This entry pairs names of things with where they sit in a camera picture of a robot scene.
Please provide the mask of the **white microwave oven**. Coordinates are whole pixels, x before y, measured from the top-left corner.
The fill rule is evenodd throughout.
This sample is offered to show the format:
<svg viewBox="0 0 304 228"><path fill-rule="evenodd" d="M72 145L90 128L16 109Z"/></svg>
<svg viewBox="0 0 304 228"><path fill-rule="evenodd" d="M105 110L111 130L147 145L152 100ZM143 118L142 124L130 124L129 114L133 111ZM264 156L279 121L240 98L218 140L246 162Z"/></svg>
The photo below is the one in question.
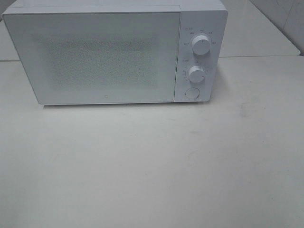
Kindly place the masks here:
<svg viewBox="0 0 304 228"><path fill-rule="evenodd" d="M219 0L18 0L3 21L42 105L206 102Z"/></svg>

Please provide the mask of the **white microwave door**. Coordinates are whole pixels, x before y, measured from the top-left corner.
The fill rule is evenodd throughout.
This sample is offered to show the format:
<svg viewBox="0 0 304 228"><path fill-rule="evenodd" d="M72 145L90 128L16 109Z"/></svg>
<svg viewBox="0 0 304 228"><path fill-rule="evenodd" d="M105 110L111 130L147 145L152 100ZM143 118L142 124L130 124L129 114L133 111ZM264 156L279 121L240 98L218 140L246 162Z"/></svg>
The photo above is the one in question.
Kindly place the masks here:
<svg viewBox="0 0 304 228"><path fill-rule="evenodd" d="M174 100L180 14L12 14L4 21L42 105Z"/></svg>

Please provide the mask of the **round white door button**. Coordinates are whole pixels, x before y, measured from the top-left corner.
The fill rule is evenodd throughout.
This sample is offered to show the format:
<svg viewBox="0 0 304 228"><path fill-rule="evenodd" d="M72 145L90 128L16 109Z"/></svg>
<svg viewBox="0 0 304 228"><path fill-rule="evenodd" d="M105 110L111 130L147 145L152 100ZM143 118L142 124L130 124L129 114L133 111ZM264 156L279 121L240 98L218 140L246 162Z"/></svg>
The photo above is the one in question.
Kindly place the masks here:
<svg viewBox="0 0 304 228"><path fill-rule="evenodd" d="M197 88L189 88L186 93L185 96L189 99L197 99L200 95L200 91Z"/></svg>

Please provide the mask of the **white microwave knob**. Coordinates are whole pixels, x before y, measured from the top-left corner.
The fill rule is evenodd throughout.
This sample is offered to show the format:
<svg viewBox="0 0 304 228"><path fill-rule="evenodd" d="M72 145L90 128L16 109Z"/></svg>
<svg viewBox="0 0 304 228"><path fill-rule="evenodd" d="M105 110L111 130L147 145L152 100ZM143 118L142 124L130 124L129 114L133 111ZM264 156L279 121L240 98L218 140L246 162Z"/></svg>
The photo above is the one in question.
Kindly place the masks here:
<svg viewBox="0 0 304 228"><path fill-rule="evenodd" d="M202 56L210 51L211 41L207 35L201 34L192 39L191 45L193 53Z"/></svg>
<svg viewBox="0 0 304 228"><path fill-rule="evenodd" d="M192 66L188 70L188 78L192 83L200 83L205 79L206 72L201 66Z"/></svg>

